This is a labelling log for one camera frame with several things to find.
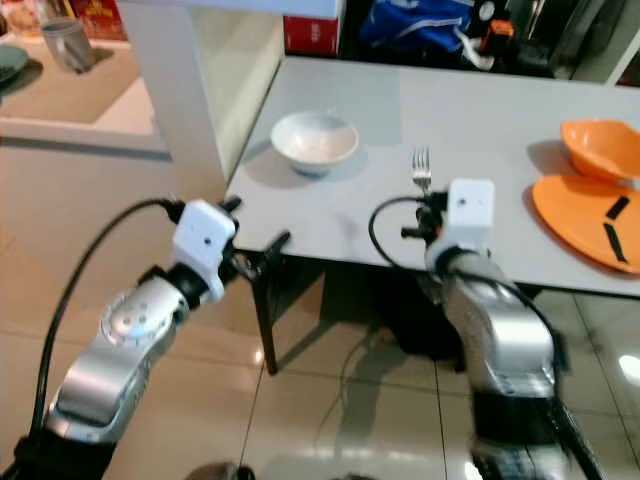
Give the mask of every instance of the black wire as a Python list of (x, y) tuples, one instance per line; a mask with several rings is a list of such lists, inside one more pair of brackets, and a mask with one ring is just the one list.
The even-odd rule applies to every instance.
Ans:
[(9, 468), (7, 468), (2, 475), (0, 475), (0, 480), (13, 480), (14, 476), (18, 473), (18, 464), (12, 463)]
[(64, 292), (62, 293), (62, 296), (58, 301), (58, 306), (56, 307), (56, 311), (51, 319), (51, 324), (49, 325), (49, 330), (47, 331), (47, 337), (42, 348), (40, 369), (38, 371), (38, 384), (33, 406), (33, 416), (31, 418), (31, 428), (29, 430), (30, 435), (35, 433), (42, 427), (42, 420), (44, 417), (44, 403), (47, 396), (47, 382), (49, 380), (49, 365), (51, 364), (51, 355), (53, 353), (53, 343), (55, 341), (56, 333), (58, 332), (58, 327), (60, 326), (60, 322), (62, 321), (64, 312), (67, 309), (69, 300), (71, 299), (71, 295), (73, 294), (76, 284), (78, 283), (82, 272), (87, 266), (87, 263), (89, 263), (89, 260), (98, 249), (102, 241), (107, 237), (107, 235), (109, 235), (109, 233), (111, 233), (111, 231), (129, 215), (144, 208), (157, 205), (163, 207), (171, 217), (175, 213), (175, 208), (179, 207), (180, 203), (181, 202), (173, 202), (172, 200), (168, 200), (165, 198), (151, 198), (131, 205), (129, 208), (118, 214), (102, 229), (98, 236), (93, 240), (89, 248), (87, 248), (85, 253), (82, 255), (82, 258), (78, 262), (78, 265), (73, 271), (73, 274), (69, 278), (69, 282), (67, 283), (67, 286), (65, 287)]
[(550, 420), (562, 441), (569, 447), (587, 480), (603, 480), (598, 461), (589, 444), (584, 440), (573, 415), (561, 402), (550, 412)]
[(381, 203), (376, 207), (376, 209), (373, 211), (373, 213), (369, 217), (368, 228), (369, 228), (369, 238), (371, 239), (371, 243), (373, 243), (373, 246), (375, 247), (375, 249), (378, 251), (378, 253), (382, 258), (384, 258), (387, 262), (389, 262), (395, 268), (398, 268), (400, 270), (404, 270), (407, 272), (414, 272), (415, 269), (400, 265), (393, 258), (387, 255), (387, 252), (385, 252), (384, 249), (382, 248), (382, 245), (380, 245), (380, 242), (378, 241), (378, 238), (376, 237), (376, 232), (375, 232), (376, 218), (378, 218), (378, 215), (380, 214), (380, 212), (382, 212), (382, 210), (396, 203), (409, 203), (409, 202), (424, 203), (424, 197), (395, 197), (387, 200), (386, 202)]

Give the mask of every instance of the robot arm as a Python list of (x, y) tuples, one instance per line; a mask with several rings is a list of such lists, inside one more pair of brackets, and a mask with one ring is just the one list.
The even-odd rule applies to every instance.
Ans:
[(563, 480), (570, 449), (588, 479), (601, 479), (559, 398), (559, 335), (489, 258), (493, 193), (491, 182), (455, 180), (446, 206), (443, 194), (425, 197), (418, 228), (404, 229), (426, 241), (427, 269), (463, 345), (473, 462), (485, 480)]
[(154, 267), (103, 312), (95, 338), (74, 361), (43, 428), (20, 440), (3, 480), (99, 480), (140, 401), (154, 363), (189, 314), (216, 303), (238, 274), (252, 280), (289, 238), (267, 249), (255, 268), (234, 257), (234, 198), (221, 207), (190, 202), (173, 236), (173, 267)]

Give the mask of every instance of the white bowl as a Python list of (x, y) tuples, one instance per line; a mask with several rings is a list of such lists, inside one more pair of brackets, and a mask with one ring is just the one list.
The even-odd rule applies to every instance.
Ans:
[(276, 123), (271, 143), (294, 169), (321, 175), (351, 156), (358, 146), (358, 132), (329, 113), (294, 113)]

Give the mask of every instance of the cup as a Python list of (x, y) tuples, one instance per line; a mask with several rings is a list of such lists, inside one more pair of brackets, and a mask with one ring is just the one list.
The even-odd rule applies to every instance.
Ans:
[(93, 50), (82, 23), (72, 18), (54, 18), (44, 23), (41, 31), (60, 68), (73, 73), (91, 70)]

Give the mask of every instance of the orange bowl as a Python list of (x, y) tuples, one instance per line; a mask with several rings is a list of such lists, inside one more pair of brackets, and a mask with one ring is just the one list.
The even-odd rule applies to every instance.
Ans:
[(584, 120), (562, 125), (571, 162), (580, 173), (615, 183), (640, 182), (640, 134), (624, 122)]

